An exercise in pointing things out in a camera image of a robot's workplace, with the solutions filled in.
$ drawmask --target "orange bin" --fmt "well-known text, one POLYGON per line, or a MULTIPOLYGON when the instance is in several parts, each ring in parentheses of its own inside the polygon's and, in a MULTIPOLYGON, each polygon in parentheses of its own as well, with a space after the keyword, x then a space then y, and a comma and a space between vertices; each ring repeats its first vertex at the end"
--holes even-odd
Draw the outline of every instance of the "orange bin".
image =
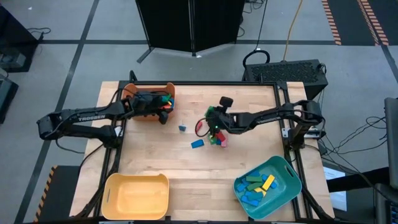
MULTIPOLYGON (((153 87, 153 86, 148 86, 148 87, 140 87, 138 88, 135 84, 130 83, 127 84, 124 89, 128 90, 123 90, 122 93, 122 98, 125 98, 127 96, 132 96, 131 93, 137 93, 138 91, 164 91, 166 93, 170 93, 172 95, 172 98, 174 99, 174 108, 171 109, 166 109, 166 111, 169 114, 169 119, 174 116, 173 110, 175 109, 175 87, 173 83, 167 83, 165 87, 153 87)), ((158 121, 159 116, 156 114, 154 116, 135 116, 132 117, 133 120, 136 121, 158 121)))
POLYGON ((101 211, 108 220, 158 220, 168 206, 165 175, 112 174, 105 183, 101 211))

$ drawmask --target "black metal frame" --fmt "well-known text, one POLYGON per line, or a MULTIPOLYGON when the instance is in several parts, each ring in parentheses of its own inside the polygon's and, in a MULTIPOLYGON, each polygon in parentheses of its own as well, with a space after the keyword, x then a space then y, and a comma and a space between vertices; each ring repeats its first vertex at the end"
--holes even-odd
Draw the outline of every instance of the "black metal frame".
MULTIPOLYGON (((134 72, 131 71, 130 72, 130 80, 129 81, 120 81, 118 88, 124 88, 128 83, 134 83, 136 85, 166 85, 168 82, 162 82, 162 81, 137 81, 137 78, 136 78, 134 72)), ((206 82, 206 81, 204 81, 204 82, 203 81, 185 82, 185 81, 174 81, 172 83, 174 85, 272 86, 273 89, 274 89, 275 104, 276 104, 276 106, 281 106, 280 96, 279 96, 279 91, 278 91, 279 87, 278 87, 278 85, 276 83, 257 83, 257 82, 242 82, 242 81, 239 81, 239 82, 226 82, 226 81, 222 81, 222 82, 206 82)), ((284 93, 285 102, 286 103, 290 102, 289 93, 287 92, 287 90, 283 90, 283 93, 284 93)), ((123 126, 123 130, 124 130, 124 128, 126 127, 126 122, 125 121, 123 121, 122 126, 123 126)), ((282 136, 282 128, 285 127, 284 121, 280 120, 279 121, 279 126, 281 127, 280 135, 282 136)), ((290 127, 294 128, 294 123, 292 121, 290 121, 290 127)), ((115 159, 114 159, 112 172, 117 172, 118 168, 119 168, 121 151, 122 151, 122 147, 123 147, 123 138, 122 138, 122 144, 116 149, 116 155, 115 155, 115 159)), ((283 144, 283 147, 284 147, 285 158, 288 160, 289 164, 292 166, 290 153, 289 153, 290 149, 285 144, 283 144)), ((104 184, 106 182, 106 177, 109 176, 108 167, 109 167, 111 151, 112 151, 112 149, 109 149, 109 148, 106 149, 99 185, 104 184)), ((306 186, 300 151, 295 151, 294 153, 295 153, 295 157, 296 157, 296 160, 297 160, 297 169, 298 169, 299 177, 300 177, 302 183, 304 184, 304 186, 306 186)), ((94 216, 95 217, 99 216, 99 214, 100 214, 100 206, 101 206, 100 205, 100 201, 95 206, 95 212, 94 212, 94 216)), ((295 217, 296 221, 297 220, 305 220, 306 222, 309 222, 313 218, 312 209, 310 208, 309 203, 306 200, 304 200, 304 204, 305 204, 305 212, 306 212, 306 215, 307 215, 306 219, 302 219, 301 218, 300 209, 299 209, 299 202, 297 200, 297 197, 295 197, 292 200, 294 217, 295 217)), ((252 220, 250 218, 248 220, 249 220, 249 223, 268 223, 268 222, 255 222, 254 220, 252 220)), ((246 222, 212 222, 212 223, 246 223, 246 222)))

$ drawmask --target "yellow block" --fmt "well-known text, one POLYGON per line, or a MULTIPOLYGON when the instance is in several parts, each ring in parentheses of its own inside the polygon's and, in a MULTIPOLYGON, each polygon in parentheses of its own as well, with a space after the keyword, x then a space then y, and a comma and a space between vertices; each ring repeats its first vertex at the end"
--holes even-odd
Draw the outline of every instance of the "yellow block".
POLYGON ((258 188, 256 188, 256 189, 254 189, 254 191, 255 192, 262 192, 262 196, 264 197, 264 196, 266 196, 266 191, 265 190, 263 190, 261 187, 258 187, 258 188))
POLYGON ((271 186, 272 181, 274 181, 274 179, 275 177, 272 174, 270 174, 266 182, 262 185, 262 188, 264 190, 268 190, 269 186, 271 186))

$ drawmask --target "wooden table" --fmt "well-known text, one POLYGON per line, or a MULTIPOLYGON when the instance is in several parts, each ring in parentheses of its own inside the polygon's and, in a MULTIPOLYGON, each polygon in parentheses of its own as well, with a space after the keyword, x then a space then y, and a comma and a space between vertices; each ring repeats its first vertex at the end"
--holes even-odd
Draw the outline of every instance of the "wooden table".
MULTIPOLYGON (((118 84, 103 82, 98 106, 109 103, 118 84)), ((302 83, 288 83, 288 91, 291 102, 306 99, 302 83)), ((233 98, 229 112, 257 112, 276 106, 271 86, 176 85, 175 116, 166 125, 132 119, 127 122, 119 173, 165 174, 170 180, 167 215, 172 220, 247 220, 233 193, 234 179, 274 155, 284 155, 278 122, 259 125, 241 135, 228 134, 227 148, 210 145, 205 139, 205 146, 192 149, 191 142, 198 139, 194 132, 196 122, 209 106, 218 105, 221 96, 233 98), (178 130, 181 123, 187 126, 184 133, 178 130)), ((93 126, 109 123, 100 120, 93 122, 93 126)), ((100 144, 90 139, 85 154, 100 144)), ((315 140, 306 140, 306 144, 317 146, 315 140)), ((98 188, 104 154, 105 150, 100 149, 81 169, 70 215, 80 212, 98 188)), ((327 214, 334 217, 320 153, 307 147, 301 150, 301 155, 309 191, 327 214)), ((301 194, 298 204, 301 216, 305 217, 301 194)), ((292 203, 265 220, 294 221, 292 203)))

